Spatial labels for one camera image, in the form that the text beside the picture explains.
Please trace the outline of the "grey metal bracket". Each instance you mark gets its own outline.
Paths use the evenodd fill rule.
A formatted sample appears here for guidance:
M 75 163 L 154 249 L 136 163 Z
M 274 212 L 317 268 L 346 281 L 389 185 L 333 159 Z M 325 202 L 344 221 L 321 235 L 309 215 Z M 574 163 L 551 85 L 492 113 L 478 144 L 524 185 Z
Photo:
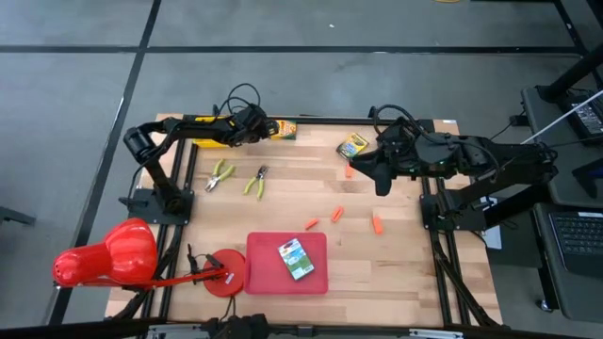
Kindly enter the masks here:
M 145 339 L 210 339 L 199 324 L 164 324 L 151 326 Z
M 464 339 L 464 335 L 458 331 L 443 331 L 433 329 L 409 329 L 409 337 L 419 339 Z

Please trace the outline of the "cutters with yellow-green handles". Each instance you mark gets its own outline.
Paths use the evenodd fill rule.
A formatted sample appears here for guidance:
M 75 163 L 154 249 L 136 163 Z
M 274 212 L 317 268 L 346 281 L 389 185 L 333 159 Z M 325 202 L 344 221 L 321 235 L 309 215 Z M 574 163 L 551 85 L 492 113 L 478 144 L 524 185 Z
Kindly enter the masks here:
M 252 188 L 257 186 L 256 199 L 259 201 L 263 198 L 265 191 L 265 176 L 268 172 L 269 167 L 266 165 L 262 165 L 255 176 L 246 184 L 243 194 L 249 195 Z

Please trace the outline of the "dark laptop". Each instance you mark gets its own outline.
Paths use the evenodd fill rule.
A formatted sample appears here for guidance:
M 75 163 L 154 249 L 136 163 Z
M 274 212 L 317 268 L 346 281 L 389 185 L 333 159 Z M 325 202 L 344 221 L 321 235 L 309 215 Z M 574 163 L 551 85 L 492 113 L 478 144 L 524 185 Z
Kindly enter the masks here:
M 552 212 L 548 218 L 565 269 L 603 279 L 603 213 Z

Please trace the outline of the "grey side desk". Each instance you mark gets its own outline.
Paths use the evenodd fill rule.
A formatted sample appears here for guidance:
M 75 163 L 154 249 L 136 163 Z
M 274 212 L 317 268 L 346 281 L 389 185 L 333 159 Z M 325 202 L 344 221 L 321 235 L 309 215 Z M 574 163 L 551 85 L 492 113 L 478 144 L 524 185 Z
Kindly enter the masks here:
M 540 98 L 536 88 L 523 89 L 521 97 L 533 134 L 562 115 L 557 105 Z M 548 183 L 551 200 L 558 205 L 603 209 L 603 179 L 595 180 L 597 197 L 591 198 L 572 174 L 576 168 L 603 159 L 603 146 L 586 147 L 579 143 L 566 119 L 557 122 L 535 140 L 550 147 L 565 143 L 565 146 L 554 148 L 558 154 L 555 160 L 558 174 Z

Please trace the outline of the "red translucent plastic tray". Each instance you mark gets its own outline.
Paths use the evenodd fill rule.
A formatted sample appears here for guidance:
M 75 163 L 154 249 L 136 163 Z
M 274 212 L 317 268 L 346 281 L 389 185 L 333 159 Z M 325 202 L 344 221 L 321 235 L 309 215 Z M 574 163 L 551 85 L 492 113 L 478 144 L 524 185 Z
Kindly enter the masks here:
M 294 281 L 278 248 L 298 238 L 315 270 Z M 244 289 L 250 295 L 323 295 L 328 291 L 327 238 L 323 233 L 248 234 Z

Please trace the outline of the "black furniture leg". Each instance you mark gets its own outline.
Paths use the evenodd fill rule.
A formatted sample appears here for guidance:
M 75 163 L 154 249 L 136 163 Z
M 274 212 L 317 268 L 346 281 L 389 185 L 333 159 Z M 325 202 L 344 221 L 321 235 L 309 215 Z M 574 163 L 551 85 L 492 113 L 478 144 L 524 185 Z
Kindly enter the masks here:
M 14 221 L 23 225 L 31 226 L 35 223 L 36 219 L 27 214 L 0 206 L 0 225 L 4 221 Z

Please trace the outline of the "pliers with yellow-green handles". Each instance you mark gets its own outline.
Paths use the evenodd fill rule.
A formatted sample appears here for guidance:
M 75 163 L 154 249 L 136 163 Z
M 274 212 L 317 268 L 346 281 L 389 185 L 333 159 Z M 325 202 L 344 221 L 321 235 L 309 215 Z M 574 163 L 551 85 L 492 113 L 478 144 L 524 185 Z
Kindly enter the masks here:
M 229 165 L 226 169 L 222 169 L 224 163 L 225 160 L 220 159 L 213 168 L 213 172 L 209 177 L 207 184 L 204 188 L 206 192 L 211 192 L 218 185 L 219 182 L 226 180 L 235 171 L 234 165 Z

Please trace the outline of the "red desk lamp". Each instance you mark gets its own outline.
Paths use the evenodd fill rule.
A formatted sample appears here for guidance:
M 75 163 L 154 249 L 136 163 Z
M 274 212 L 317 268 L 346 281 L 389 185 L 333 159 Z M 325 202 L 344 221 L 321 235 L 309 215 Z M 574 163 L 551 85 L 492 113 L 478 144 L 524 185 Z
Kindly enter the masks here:
M 160 279 L 155 235 L 147 222 L 130 218 L 115 226 L 102 241 L 63 251 L 52 265 L 58 287 L 121 287 L 152 290 L 181 283 L 202 283 L 212 295 L 231 297 L 244 287 L 246 260 L 232 249 L 205 256 L 204 266 L 181 277 Z

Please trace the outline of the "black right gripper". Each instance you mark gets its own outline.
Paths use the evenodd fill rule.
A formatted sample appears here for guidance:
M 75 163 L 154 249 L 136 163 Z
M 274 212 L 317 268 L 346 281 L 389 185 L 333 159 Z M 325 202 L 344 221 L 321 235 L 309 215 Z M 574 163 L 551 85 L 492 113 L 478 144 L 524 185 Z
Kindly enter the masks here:
M 374 174 L 376 195 L 387 196 L 392 182 L 398 176 L 412 176 L 414 146 L 417 128 L 414 120 L 399 117 L 388 126 L 376 125 L 378 151 L 359 153 L 350 160 L 350 166 L 362 173 Z

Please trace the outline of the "yellow blue crayon box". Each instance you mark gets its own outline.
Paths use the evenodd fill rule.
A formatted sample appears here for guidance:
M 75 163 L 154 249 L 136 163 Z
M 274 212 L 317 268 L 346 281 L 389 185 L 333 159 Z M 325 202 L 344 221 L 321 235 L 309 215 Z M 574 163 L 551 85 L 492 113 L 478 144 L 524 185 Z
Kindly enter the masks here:
M 343 158 L 352 159 L 363 151 L 368 144 L 369 142 L 364 137 L 357 133 L 352 133 L 337 146 L 336 152 Z

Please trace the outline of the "dark laptop desk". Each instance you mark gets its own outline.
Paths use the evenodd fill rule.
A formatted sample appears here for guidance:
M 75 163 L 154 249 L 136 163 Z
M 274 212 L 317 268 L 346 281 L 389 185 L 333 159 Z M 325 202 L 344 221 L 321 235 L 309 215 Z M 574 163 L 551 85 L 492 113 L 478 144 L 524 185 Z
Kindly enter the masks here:
M 532 220 L 542 261 L 538 273 L 544 293 L 536 301 L 536 305 L 549 313 L 559 310 L 571 320 L 603 324 L 603 279 L 582 276 L 565 269 L 548 218 L 548 214 L 552 212 L 571 211 L 602 213 L 545 203 L 537 203 L 532 208 Z

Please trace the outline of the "orange green crayon box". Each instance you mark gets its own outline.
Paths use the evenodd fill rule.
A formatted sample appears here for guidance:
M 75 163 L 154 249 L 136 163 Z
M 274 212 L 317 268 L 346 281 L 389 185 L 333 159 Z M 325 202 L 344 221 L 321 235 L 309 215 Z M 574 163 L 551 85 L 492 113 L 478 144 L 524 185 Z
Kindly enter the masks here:
M 270 138 L 275 140 L 295 140 L 297 138 L 297 123 L 295 121 L 277 120 L 278 132 Z

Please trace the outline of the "white paper sheet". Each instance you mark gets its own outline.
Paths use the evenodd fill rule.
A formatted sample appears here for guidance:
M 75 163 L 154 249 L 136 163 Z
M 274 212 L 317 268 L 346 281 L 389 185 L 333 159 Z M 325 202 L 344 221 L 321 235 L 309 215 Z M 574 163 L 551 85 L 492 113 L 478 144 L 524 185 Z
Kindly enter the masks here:
M 491 197 L 482 197 L 481 202 L 485 204 L 483 210 L 488 209 L 497 204 L 497 198 Z M 502 240 L 501 240 L 501 230 L 500 226 L 496 225 L 491 228 L 488 228 L 485 231 L 481 232 L 481 238 L 486 244 L 486 248 L 490 250 L 501 250 L 502 249 Z

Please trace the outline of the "black aluminium table frame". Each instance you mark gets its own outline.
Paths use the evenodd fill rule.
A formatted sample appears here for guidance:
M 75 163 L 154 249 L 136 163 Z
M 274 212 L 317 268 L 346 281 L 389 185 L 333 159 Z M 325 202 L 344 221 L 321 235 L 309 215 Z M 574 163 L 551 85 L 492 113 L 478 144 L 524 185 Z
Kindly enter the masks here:
M 188 272 L 189 255 L 202 259 L 222 249 L 244 251 L 254 232 L 323 233 L 327 238 L 328 291 L 323 295 L 211 295 L 201 283 L 160 288 L 143 303 L 143 316 L 173 321 L 219 317 L 228 308 L 239 315 L 262 313 L 275 324 L 439 327 L 443 323 L 438 274 L 429 234 L 423 225 L 417 180 L 399 178 L 379 197 L 371 180 L 345 177 L 336 147 L 350 134 L 373 140 L 369 119 L 297 119 L 295 140 L 263 141 L 239 148 L 200 150 L 184 142 L 161 159 L 167 173 L 195 194 L 187 225 L 154 226 L 158 247 L 175 235 L 180 250 L 167 272 Z M 211 191 L 204 190 L 220 159 L 235 171 Z M 263 198 L 246 184 L 262 165 L 269 167 Z M 335 208 L 343 215 L 332 222 Z M 383 222 L 375 234 L 372 218 Z M 308 231 L 312 218 L 319 223 Z

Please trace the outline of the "green white card box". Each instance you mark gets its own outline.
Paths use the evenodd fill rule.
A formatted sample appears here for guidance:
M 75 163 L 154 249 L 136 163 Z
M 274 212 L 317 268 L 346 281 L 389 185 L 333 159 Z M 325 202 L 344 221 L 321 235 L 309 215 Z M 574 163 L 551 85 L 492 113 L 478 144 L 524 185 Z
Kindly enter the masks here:
M 294 281 L 302 279 L 315 270 L 298 238 L 287 241 L 278 248 L 278 252 Z

